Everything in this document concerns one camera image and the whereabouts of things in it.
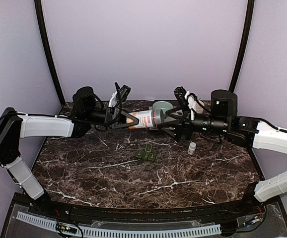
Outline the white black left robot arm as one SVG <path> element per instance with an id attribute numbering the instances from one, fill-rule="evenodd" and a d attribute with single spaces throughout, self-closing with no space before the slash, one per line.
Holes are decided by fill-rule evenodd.
<path id="1" fill-rule="evenodd" d="M 28 114 L 12 107 L 0 117 L 0 167 L 35 202 L 35 208 L 44 216 L 51 216 L 54 204 L 47 199 L 47 192 L 33 175 L 20 153 L 20 142 L 27 138 L 81 138 L 92 128 L 108 130 L 137 125 L 138 119 L 122 109 L 131 89 L 115 84 L 108 105 L 99 99 L 90 86 L 82 87 L 73 95 L 73 109 L 69 116 Z"/>

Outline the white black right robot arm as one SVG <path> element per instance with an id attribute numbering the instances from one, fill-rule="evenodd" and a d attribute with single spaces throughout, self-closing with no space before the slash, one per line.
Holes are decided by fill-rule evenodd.
<path id="1" fill-rule="evenodd" d="M 195 104 L 200 102 L 197 96 L 183 87 L 177 87 L 174 95 L 178 107 L 166 111 L 171 122 L 158 125 L 158 129 L 167 133 L 176 141 L 182 136 L 190 139 L 194 132 L 211 132 L 222 135 L 230 143 L 244 147 L 265 149 L 287 154 L 287 129 L 276 127 L 262 118 L 238 116 L 236 94 L 223 89 L 211 93 L 211 108 L 206 114 L 199 114 Z M 287 193 L 287 171 L 268 180 L 251 183 L 247 186 L 238 211 L 249 215 L 258 203 Z"/>

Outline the small white pill bottle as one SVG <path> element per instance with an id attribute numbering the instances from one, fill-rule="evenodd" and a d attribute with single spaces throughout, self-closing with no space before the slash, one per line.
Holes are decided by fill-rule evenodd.
<path id="1" fill-rule="evenodd" d="M 196 143 L 195 143 L 195 142 L 191 142 L 191 143 L 189 144 L 187 153 L 188 153 L 189 155 L 193 155 L 193 154 L 195 153 L 196 147 L 197 147 Z"/>

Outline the green pill organizer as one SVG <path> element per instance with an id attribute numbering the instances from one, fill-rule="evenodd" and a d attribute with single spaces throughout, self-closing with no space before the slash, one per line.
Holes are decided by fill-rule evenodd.
<path id="1" fill-rule="evenodd" d="M 152 147 L 153 145 L 151 143 L 146 144 L 144 149 L 140 149 L 135 153 L 135 157 L 143 161 L 155 162 L 156 154 L 153 153 Z"/>

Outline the orange grey-capped pill bottle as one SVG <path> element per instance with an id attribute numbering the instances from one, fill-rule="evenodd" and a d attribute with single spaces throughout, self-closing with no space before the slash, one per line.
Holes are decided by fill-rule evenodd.
<path id="1" fill-rule="evenodd" d="M 130 115 L 136 117 L 139 123 L 129 126 L 129 129 L 155 128 L 164 123 L 164 112 L 161 109 L 131 112 Z"/>

